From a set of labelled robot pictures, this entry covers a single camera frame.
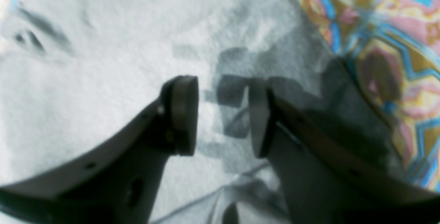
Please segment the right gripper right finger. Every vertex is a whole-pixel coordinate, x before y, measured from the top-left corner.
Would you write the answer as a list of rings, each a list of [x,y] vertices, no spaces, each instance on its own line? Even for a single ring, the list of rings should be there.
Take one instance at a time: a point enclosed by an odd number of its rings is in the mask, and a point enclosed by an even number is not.
[[[438,224],[439,194],[392,177],[322,133],[262,78],[248,91],[252,148],[294,224]]]

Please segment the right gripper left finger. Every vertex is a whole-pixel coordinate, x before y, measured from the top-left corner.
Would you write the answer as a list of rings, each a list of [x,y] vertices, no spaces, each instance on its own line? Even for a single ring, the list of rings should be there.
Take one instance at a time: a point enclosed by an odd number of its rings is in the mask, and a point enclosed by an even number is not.
[[[3,186],[1,212],[33,224],[146,224],[168,159],[195,152],[198,105],[198,78],[172,78],[103,144]]]

